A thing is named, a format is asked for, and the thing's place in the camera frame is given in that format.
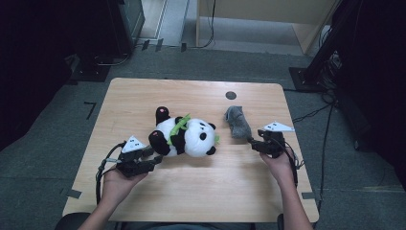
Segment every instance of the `wrist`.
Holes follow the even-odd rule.
[[[101,201],[98,204],[99,209],[103,209],[107,213],[113,213],[116,208],[119,206],[120,203],[114,202],[109,199],[101,199]]]
[[[286,176],[285,178],[280,178],[277,180],[278,185],[280,186],[281,190],[291,189],[294,188],[296,190],[295,182],[293,178]]]

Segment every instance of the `electrical wire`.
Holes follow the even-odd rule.
[[[96,173],[96,203],[99,204],[101,201],[102,195],[101,195],[101,186],[102,186],[102,176],[104,175],[103,170],[105,167],[105,164],[107,163],[107,159],[110,158],[111,154],[118,148],[123,148],[125,146],[126,142],[122,142],[115,146],[111,151],[107,154],[107,156],[101,161],[101,165],[98,168],[98,172]]]
[[[321,108],[319,108],[319,109],[316,109],[316,110],[314,110],[314,111],[312,111],[312,112],[310,112],[310,113],[307,113],[307,114],[304,115],[303,117],[295,118],[295,119],[292,120],[292,122],[295,124],[295,123],[301,122],[302,120],[304,120],[304,119],[306,119],[306,118],[314,117],[317,113],[319,113],[319,112],[322,111],[323,109],[326,109],[326,108],[329,107],[330,105],[331,105],[331,104],[327,104],[327,105],[325,105],[325,106],[323,106],[323,107],[321,107]]]
[[[332,109],[334,108],[334,103],[330,104],[330,106],[331,106],[331,108],[328,113],[327,126],[326,126],[325,137],[323,140],[323,149],[322,149],[322,174],[321,174],[320,193],[319,193],[320,199],[319,199],[319,202],[317,203],[317,211],[319,212],[319,215],[320,215],[320,211],[322,209],[322,203],[324,200],[323,194],[324,194],[324,188],[325,188],[325,163],[326,163],[327,134],[328,134],[328,130],[329,130],[329,123],[330,123],[330,119],[331,119]],[[316,225],[317,225],[317,221],[314,222],[313,229],[316,229]]]
[[[212,35],[210,36],[209,41],[206,43],[206,45],[204,45],[204,46],[198,46],[198,47],[195,47],[195,48],[198,48],[198,49],[206,48],[206,47],[208,47],[208,46],[214,41],[214,13],[215,13],[215,0],[213,1],[212,23],[210,23],[210,21],[209,21],[209,27],[210,27],[210,29],[212,30]]]

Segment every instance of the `handheld controller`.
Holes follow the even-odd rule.
[[[110,158],[110,155],[117,148],[122,148],[118,159]],[[163,156],[159,155],[152,160],[143,161],[141,158],[151,156],[154,150],[151,146],[145,146],[138,141],[134,136],[131,136],[128,141],[115,146],[107,156],[101,161],[98,173],[96,174],[96,202],[101,200],[101,184],[102,176],[105,164],[107,162],[116,163],[116,167],[112,170],[119,170],[124,176],[131,177],[143,173],[152,172],[155,169],[155,165],[162,162]]]
[[[274,122],[265,126],[263,129],[258,129],[258,136],[263,138],[263,142],[257,141],[253,137],[248,138],[247,141],[248,143],[251,144],[252,150],[265,153],[272,158],[277,158],[281,154],[286,153],[286,155],[289,158],[290,168],[293,173],[293,179],[297,187],[298,186],[297,169],[299,169],[301,165],[297,164],[298,159],[294,152],[293,157],[290,156],[290,154],[287,152],[286,142],[284,141],[282,134],[283,131],[294,131],[294,130],[295,129],[292,127]]]
[[[277,158],[283,153],[285,144],[281,132],[258,129],[258,136],[263,138],[263,142],[256,141],[253,137],[248,139],[252,150],[263,152],[272,158]]]

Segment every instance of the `black tape mark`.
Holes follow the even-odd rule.
[[[302,199],[314,199],[314,194],[312,192],[302,193]]]
[[[84,104],[92,104],[92,105],[93,105],[93,106],[92,106],[92,108],[90,109],[89,114],[87,115],[87,118],[86,118],[86,120],[89,120],[90,116],[91,116],[91,115],[92,115],[92,113],[93,113],[93,110],[95,110],[96,103],[84,102]]]
[[[155,52],[158,52],[158,51],[161,50],[161,48],[162,48],[162,43],[163,43],[163,42],[164,42],[164,39],[163,39],[163,38],[161,38],[161,39],[158,40],[158,44],[156,44]]]
[[[186,49],[187,49],[186,43],[182,43],[182,48],[180,49],[180,52],[183,53],[186,51]]]
[[[143,51],[146,50],[148,48],[149,45],[149,40],[146,40],[143,44]]]
[[[69,190],[69,189],[62,189],[62,191],[60,191],[60,194],[62,196],[68,196],[68,197],[72,197],[72,198],[76,198],[76,199],[79,199],[81,196],[81,192],[76,191],[76,190]]]

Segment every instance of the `wooden table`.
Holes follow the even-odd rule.
[[[311,45],[329,23],[340,2],[341,0],[221,0],[215,3],[214,17],[292,23],[302,51],[308,54]],[[199,45],[200,17],[212,17],[213,3],[214,0],[198,0],[197,46]]]
[[[229,91],[237,94],[234,100],[226,98]],[[281,86],[197,80],[111,81],[72,188],[82,192],[81,197],[68,197],[63,215],[93,211],[95,174],[101,161],[131,135],[148,145],[160,105],[166,106],[172,117],[191,113],[215,124],[220,136],[216,153],[203,158],[187,154],[164,158],[110,220],[276,221],[282,213],[278,184],[259,154],[246,141],[231,137],[224,113],[231,105],[241,105],[256,140],[261,140],[257,129],[274,121],[293,127]],[[302,159],[296,134],[286,132],[284,137]],[[112,156],[117,158],[118,154],[117,150]],[[305,166],[298,175],[300,195],[312,193]],[[302,199],[302,203],[310,221],[316,221],[319,216],[314,198]]]

